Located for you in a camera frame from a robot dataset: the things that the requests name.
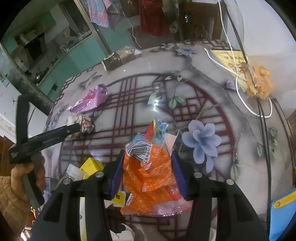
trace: cabinet door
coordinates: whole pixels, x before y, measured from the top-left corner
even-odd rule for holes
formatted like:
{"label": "cabinet door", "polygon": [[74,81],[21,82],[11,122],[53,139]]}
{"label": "cabinet door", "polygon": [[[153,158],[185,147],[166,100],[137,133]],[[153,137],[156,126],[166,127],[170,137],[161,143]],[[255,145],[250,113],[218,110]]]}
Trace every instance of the cabinet door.
{"label": "cabinet door", "polygon": [[11,169],[15,167],[15,165],[9,164],[8,158],[8,149],[14,143],[6,137],[0,137],[0,152],[1,152],[1,162],[0,162],[0,176],[10,176]]}

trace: person's arm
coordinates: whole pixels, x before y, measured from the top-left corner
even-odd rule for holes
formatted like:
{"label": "person's arm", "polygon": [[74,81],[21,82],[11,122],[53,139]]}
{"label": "person's arm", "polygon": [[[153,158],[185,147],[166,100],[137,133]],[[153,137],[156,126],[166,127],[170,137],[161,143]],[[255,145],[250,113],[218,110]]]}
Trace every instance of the person's arm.
{"label": "person's arm", "polygon": [[[32,163],[18,164],[11,171],[11,177],[0,177],[0,212],[17,235],[24,229],[30,211],[30,203],[24,192],[21,177],[34,168]],[[44,168],[37,173],[36,185],[45,189]]]}

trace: human hand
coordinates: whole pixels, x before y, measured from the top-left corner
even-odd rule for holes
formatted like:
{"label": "human hand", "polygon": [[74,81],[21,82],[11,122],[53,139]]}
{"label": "human hand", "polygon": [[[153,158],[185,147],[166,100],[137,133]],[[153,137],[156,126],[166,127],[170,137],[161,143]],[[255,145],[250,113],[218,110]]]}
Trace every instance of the human hand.
{"label": "human hand", "polygon": [[[41,159],[41,167],[37,172],[36,176],[36,185],[40,190],[45,190],[45,169],[44,169],[44,158]],[[24,191],[22,184],[22,176],[30,173],[34,169],[33,163],[26,164],[17,164],[11,170],[11,183],[10,186],[15,194],[25,202],[28,202],[29,199]]]}

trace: hanging clothes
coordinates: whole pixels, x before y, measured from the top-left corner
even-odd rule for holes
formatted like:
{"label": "hanging clothes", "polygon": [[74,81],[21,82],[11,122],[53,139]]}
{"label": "hanging clothes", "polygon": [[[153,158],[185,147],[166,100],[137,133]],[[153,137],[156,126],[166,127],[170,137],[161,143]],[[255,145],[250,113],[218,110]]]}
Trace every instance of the hanging clothes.
{"label": "hanging clothes", "polygon": [[119,11],[111,0],[87,0],[91,22],[99,26],[115,29]]}
{"label": "hanging clothes", "polygon": [[155,36],[170,33],[162,6],[162,0],[139,0],[140,30],[143,33]]}

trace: white bottle cap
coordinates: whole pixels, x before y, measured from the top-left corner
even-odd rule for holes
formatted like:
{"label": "white bottle cap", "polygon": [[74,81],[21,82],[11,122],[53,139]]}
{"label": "white bottle cap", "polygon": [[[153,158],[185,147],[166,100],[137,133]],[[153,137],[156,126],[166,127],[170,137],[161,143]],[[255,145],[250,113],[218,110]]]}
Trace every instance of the white bottle cap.
{"label": "white bottle cap", "polygon": [[73,164],[69,164],[66,173],[76,179],[76,180],[82,180],[83,176],[84,176],[84,171],[82,171],[81,169],[79,169],[78,167],[74,166]]}

